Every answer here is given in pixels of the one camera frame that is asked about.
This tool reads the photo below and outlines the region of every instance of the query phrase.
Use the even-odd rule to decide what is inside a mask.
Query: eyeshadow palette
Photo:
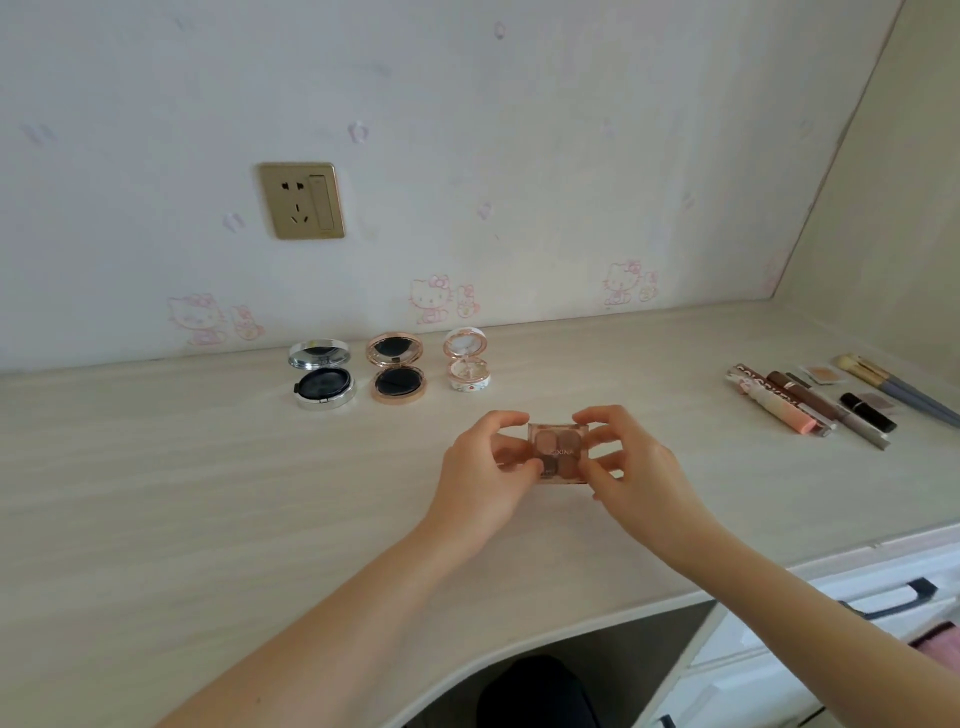
[[[580,475],[580,460],[587,425],[527,425],[527,439],[534,457],[543,463],[541,483],[586,483]]]

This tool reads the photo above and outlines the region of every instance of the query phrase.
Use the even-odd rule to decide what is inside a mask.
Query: hand
[[[499,433],[529,420],[525,412],[488,412],[444,454],[437,493],[420,526],[460,547],[465,558],[506,525],[540,479],[543,464],[531,457],[529,443]]]
[[[581,471],[593,497],[631,536],[671,566],[695,552],[700,536],[721,528],[686,479],[680,463],[620,405],[577,412],[579,425],[604,423],[585,438],[587,449],[619,441],[623,449],[584,458]],[[613,477],[611,471],[622,471]]]

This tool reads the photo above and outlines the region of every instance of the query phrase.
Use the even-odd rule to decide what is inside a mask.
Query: makeup brush
[[[952,418],[956,418],[957,420],[960,420],[960,414],[957,414],[952,409],[947,407],[945,404],[942,404],[936,401],[930,395],[925,395],[923,392],[921,392],[912,384],[907,384],[897,375],[890,374],[887,370],[883,369],[880,366],[877,366],[877,364],[874,364],[874,362],[872,362],[870,359],[865,359],[864,357],[858,356],[855,353],[847,354],[847,356],[854,359],[856,363],[859,364],[861,367],[865,367],[866,369],[869,369],[871,372],[879,376],[881,379],[885,379],[886,381],[893,382],[900,389],[906,390],[910,394],[919,397],[921,400],[925,400],[927,404],[929,404],[930,406],[936,407],[945,415],[948,415]]]
[[[958,415],[956,412],[946,409],[942,404],[940,407],[943,407],[943,409],[934,406],[927,401],[927,399],[925,399],[926,395],[920,397],[903,389],[893,381],[883,378],[872,369],[861,366],[857,363],[853,356],[849,354],[843,354],[838,356],[834,363],[840,367],[840,369],[844,370],[845,372],[850,372],[852,375],[863,379],[872,387],[875,387],[881,392],[890,395],[895,400],[900,400],[904,404],[908,404],[914,409],[924,412],[930,417],[935,417],[936,419],[940,420],[941,422],[945,422],[948,425],[960,427],[960,415]]]

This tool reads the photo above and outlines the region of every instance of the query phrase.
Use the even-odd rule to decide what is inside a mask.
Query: wall socket
[[[344,237],[340,190],[328,162],[265,162],[257,166],[263,197],[280,240]]]

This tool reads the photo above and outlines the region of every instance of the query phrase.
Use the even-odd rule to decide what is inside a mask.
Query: compact mirror
[[[373,379],[373,398],[383,404],[406,404],[422,397],[426,377],[410,366],[422,354],[423,342],[412,333],[391,331],[373,338],[367,358],[383,370]]]
[[[476,392],[490,386],[490,368],[479,354],[487,348],[487,335],[479,328],[455,328],[444,339],[449,358],[446,378],[458,392]]]
[[[350,361],[347,344],[337,339],[301,341],[290,348],[287,362],[307,374],[294,384],[294,397],[303,409],[333,409],[353,399],[353,376],[341,365]]]
[[[341,367],[350,361],[350,347],[337,339],[311,339],[290,347],[290,366],[312,372],[321,367]]]
[[[382,333],[367,345],[367,358],[378,367],[416,361],[423,354],[423,342],[412,333]]]

